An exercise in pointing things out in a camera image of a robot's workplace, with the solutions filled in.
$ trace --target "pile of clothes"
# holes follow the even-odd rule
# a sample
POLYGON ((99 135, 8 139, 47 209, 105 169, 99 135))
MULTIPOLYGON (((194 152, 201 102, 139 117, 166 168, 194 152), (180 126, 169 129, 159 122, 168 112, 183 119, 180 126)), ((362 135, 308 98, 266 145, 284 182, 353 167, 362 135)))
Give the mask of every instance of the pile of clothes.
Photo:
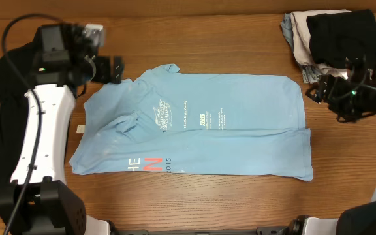
POLYGON ((370 10, 309 10, 284 15, 285 39, 294 52, 305 83, 331 74, 347 78, 346 59, 376 62, 376 21, 370 10))

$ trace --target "gray cloth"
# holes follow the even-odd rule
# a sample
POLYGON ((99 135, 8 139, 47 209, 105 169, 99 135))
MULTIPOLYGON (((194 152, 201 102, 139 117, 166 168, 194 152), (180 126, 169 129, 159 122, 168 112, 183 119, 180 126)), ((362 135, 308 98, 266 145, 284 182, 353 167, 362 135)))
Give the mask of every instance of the gray cloth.
MULTIPOLYGON (((294 35, 292 33, 291 14, 284 15, 284 20, 281 22, 281 29, 285 40, 287 40, 291 50, 294 51, 294 35)), ((299 63, 297 63, 297 65, 303 74, 304 83, 315 83, 319 81, 322 74, 313 65, 301 65, 299 63)))

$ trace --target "wood grain surface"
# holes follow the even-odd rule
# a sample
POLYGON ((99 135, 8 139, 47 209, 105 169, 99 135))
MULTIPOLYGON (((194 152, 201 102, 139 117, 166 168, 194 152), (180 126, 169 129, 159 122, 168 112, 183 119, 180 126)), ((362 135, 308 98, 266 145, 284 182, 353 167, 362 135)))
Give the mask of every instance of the wood grain surface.
POLYGON ((274 14, 327 9, 376 12, 372 0, 0 0, 0 19, 29 13, 70 17, 200 16, 274 14))
MULTIPOLYGON (((304 92, 301 73, 279 23, 281 14, 159 18, 73 19, 103 24, 101 55, 122 55, 124 77, 176 63, 182 73, 286 75, 304 92)), ((0 40, 8 22, 0 20, 0 40)), ((42 20, 14 26, 8 47, 33 38, 42 20)), ((83 103, 101 86, 91 84, 71 119, 67 160, 78 147, 83 103)), ((122 172, 78 176, 66 164, 68 186, 88 214, 112 220, 120 229, 241 229, 287 225, 297 215, 338 217, 369 202, 376 184, 376 117, 339 124, 325 104, 304 97, 311 129, 314 180, 277 176, 201 176, 122 172)), ((0 234, 4 224, 0 220, 0 234)))

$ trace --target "clothing tag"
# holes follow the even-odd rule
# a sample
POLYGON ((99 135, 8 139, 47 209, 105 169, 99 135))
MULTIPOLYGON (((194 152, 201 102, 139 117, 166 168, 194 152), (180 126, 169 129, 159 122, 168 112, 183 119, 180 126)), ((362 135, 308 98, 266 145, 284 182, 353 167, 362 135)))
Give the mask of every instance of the clothing tag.
POLYGON ((76 133, 84 133, 85 132, 85 125, 78 125, 76 128, 76 133))

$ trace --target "red letter n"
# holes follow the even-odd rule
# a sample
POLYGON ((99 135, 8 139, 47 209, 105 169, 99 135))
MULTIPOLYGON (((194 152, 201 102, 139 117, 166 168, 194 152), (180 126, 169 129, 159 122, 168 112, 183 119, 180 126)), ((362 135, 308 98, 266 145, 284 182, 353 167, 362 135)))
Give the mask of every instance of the red letter n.
POLYGON ((144 159, 145 161, 155 161, 154 163, 150 163, 149 165, 145 166, 143 170, 152 170, 152 171, 162 171, 162 167, 151 167, 158 163, 161 163, 163 159, 144 159))

